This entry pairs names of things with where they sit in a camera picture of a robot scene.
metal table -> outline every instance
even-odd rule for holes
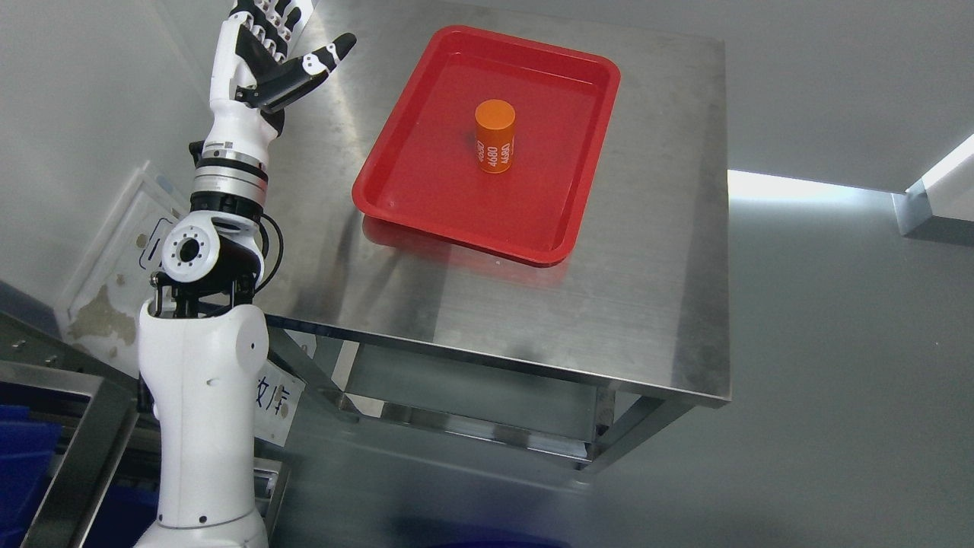
[[[449,24],[590,52],[621,70],[578,243],[556,266],[373,222],[352,203],[416,61]],[[557,453],[589,470],[693,406],[731,399],[721,42],[430,0],[329,0],[295,51],[346,30],[355,49],[321,90],[288,107],[272,145],[267,210],[286,254],[256,302],[272,326],[348,342],[334,370],[282,349],[280,334],[279,358],[297,361],[346,411]],[[591,387],[592,433],[548,436],[388,395],[356,400],[360,344],[430,356],[442,371],[475,364]],[[617,391],[640,397],[618,418]]]

orange cylinder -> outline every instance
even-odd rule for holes
[[[492,98],[477,105],[477,163],[489,174],[500,174],[514,160],[514,107]]]

red plastic tray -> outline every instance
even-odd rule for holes
[[[433,35],[352,191],[363,213],[548,266],[575,246],[620,76],[608,59],[466,26]],[[473,111],[516,112],[510,169],[487,174]]]

stain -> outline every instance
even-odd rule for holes
[[[117,310],[108,300],[108,286],[101,286],[98,295],[78,310],[68,326],[68,336],[81,338],[85,335],[117,335],[126,345],[135,343],[135,318]]]

white robotic arm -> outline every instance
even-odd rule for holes
[[[267,147],[281,134],[283,108],[323,82],[356,41],[343,34],[286,60],[301,17],[290,4],[237,0],[222,23],[210,78],[213,126],[190,145],[191,213],[164,241],[156,297],[139,315],[139,371],[163,447],[159,512],[138,547],[268,545],[253,491],[253,395],[268,334],[250,304],[265,278],[257,235]],[[201,317],[200,299],[217,294],[229,303]]]

